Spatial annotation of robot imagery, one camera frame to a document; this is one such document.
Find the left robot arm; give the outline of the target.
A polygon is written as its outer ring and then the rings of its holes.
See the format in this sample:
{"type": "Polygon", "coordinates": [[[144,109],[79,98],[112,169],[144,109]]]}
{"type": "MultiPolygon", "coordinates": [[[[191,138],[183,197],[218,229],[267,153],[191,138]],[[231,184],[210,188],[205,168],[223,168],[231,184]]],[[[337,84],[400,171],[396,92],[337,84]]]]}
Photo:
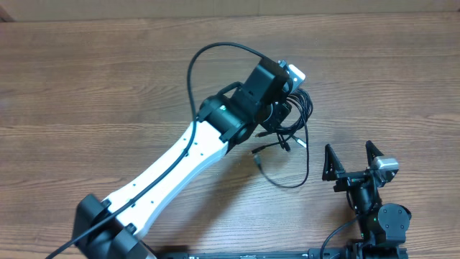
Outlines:
{"type": "Polygon", "coordinates": [[[288,96],[304,80],[294,65],[263,58],[245,82],[205,99],[181,138],[146,171],[102,201],[89,194],[79,203],[75,246],[87,258],[153,258],[142,239],[165,207],[257,126],[274,132],[290,112],[288,96]]]}

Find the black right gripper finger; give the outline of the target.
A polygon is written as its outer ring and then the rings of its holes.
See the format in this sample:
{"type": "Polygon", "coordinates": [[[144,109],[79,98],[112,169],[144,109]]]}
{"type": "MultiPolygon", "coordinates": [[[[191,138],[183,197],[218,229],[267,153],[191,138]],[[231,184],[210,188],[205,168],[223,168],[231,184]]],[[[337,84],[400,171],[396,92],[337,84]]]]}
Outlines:
{"type": "Polygon", "coordinates": [[[383,156],[384,154],[374,145],[371,140],[367,140],[365,144],[366,152],[367,152],[367,163],[368,166],[371,167],[372,161],[379,156],[383,156]]]}
{"type": "Polygon", "coordinates": [[[346,171],[330,144],[327,144],[325,146],[324,155],[325,160],[323,166],[322,180],[338,180],[343,174],[345,174],[346,171]]]}

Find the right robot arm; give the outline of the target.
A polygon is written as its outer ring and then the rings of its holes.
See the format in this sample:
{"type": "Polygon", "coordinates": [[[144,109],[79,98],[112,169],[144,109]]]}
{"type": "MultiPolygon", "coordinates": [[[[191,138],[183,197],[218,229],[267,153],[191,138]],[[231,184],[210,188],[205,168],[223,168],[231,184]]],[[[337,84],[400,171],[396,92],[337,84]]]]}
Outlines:
{"type": "Polygon", "coordinates": [[[335,183],[335,192],[346,194],[355,218],[334,230],[319,250],[320,258],[407,258],[406,241],[412,214],[405,206],[383,204],[378,189],[391,182],[400,169],[396,158],[384,155],[372,141],[366,141],[367,167],[348,173],[333,148],[325,146],[322,179],[335,183]],[[340,231],[358,224],[361,237],[350,240],[342,248],[327,248],[327,244],[340,231]]]}

